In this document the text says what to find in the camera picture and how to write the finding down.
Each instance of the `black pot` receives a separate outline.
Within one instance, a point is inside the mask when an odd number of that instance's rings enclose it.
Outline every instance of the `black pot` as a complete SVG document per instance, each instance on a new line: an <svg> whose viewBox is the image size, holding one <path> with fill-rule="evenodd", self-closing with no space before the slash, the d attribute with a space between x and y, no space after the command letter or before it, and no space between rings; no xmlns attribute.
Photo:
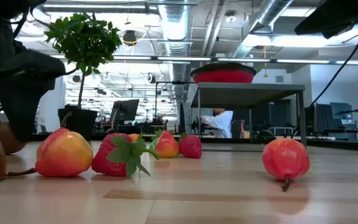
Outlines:
<svg viewBox="0 0 358 224"><path fill-rule="evenodd" d="M72 115L67 119L66 128L70 131L75 131L82 135L85 140L90 141L92 139L94 121L98 116L98 112L79 109L59 109L58 115L60 121L69 111Z"/></svg>

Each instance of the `strawberry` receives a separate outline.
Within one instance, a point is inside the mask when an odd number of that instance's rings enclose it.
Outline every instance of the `strawberry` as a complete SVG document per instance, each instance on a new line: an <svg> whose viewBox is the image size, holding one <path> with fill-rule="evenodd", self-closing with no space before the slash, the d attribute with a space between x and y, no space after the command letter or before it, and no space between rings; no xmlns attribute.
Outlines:
<svg viewBox="0 0 358 224"><path fill-rule="evenodd" d="M184 157L199 159L203 152L201 150L201 141L194 134L181 136L179 151Z"/></svg>
<svg viewBox="0 0 358 224"><path fill-rule="evenodd" d="M116 148L116 146L110 141L113 136L123 136L128 142L132 142L131 137L127 134L108 134L103 139L103 142L99 147L99 151L93 159L92 169L95 172L111 175L113 177L126 177L125 162L110 162L106 159L107 155Z"/></svg>

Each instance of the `ceiling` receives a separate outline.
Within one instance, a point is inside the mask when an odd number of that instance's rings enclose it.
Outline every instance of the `ceiling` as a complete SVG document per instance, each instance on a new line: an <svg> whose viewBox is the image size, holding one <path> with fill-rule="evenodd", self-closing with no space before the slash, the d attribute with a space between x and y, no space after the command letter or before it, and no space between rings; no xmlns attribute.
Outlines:
<svg viewBox="0 0 358 224"><path fill-rule="evenodd" d="M48 0L47 4L58 4L60 2L67 2L64 0ZM191 9L190 17L190 36L188 36L191 44L190 55L200 56L204 37L206 35L206 27L210 19L210 12L213 7L213 0L197 0L197 6ZM242 42L242 28L246 16L256 13L259 10L261 0L232 0L227 5L227 11L234 11L236 20L234 22L226 22L223 20L218 34L218 41L213 46L212 54L230 55L235 51ZM303 12L309 13L310 9L321 4L320 0L295 0L290 8L299 9L297 12L302 15ZM70 16L72 12L40 12L35 11L34 16L45 21L54 21L59 17ZM154 14L111 14L111 13L96 13L99 20L112 21L114 26L117 26L123 35L125 30L135 30L135 34L140 41L135 46L123 45L116 52L117 55L165 55L165 46L159 43L163 40L163 32L161 28L161 20L158 15ZM56 52L52 49L51 43L44 42L45 36L43 31L46 27L36 23L32 17L28 18L22 28L19 41L29 49L39 50L46 54L54 55ZM327 49L324 48L309 48L309 47L275 47L266 46L266 48L253 48L251 55L253 57L268 58L340 58L342 59L348 55L352 47L330 48L329 51L335 54L327 54ZM67 71L72 70L74 65L67 65ZM291 71L293 65L285 64L271 64L269 68L283 68ZM149 111L149 116L153 113L155 100L155 84L151 84L145 77L153 75L157 81L172 81L172 64L169 63L109 63L101 65L99 69L102 75L91 75L86 78L84 91L84 107L94 110L100 110L103 114L109 116L112 104L119 98L136 97L141 101L139 107L139 117L144 118L146 111ZM74 75L66 76L67 81L67 103L75 104L76 97L80 84L73 81ZM162 90L162 94L158 97L158 113L165 117L173 118L177 115L177 102L181 99L176 99L172 94L173 87L171 84L162 88L162 84L158 86ZM106 94L99 94L98 88L103 89Z"/></svg>

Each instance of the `person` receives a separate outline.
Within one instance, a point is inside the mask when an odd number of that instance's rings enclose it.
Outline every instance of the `person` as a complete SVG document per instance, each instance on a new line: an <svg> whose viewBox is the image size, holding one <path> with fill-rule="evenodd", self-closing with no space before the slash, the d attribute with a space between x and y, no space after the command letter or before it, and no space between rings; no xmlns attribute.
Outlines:
<svg viewBox="0 0 358 224"><path fill-rule="evenodd" d="M233 118L233 111L215 108L214 114L216 114L216 116L201 115L201 122L218 129L217 138L232 138L231 120Z"/></svg>

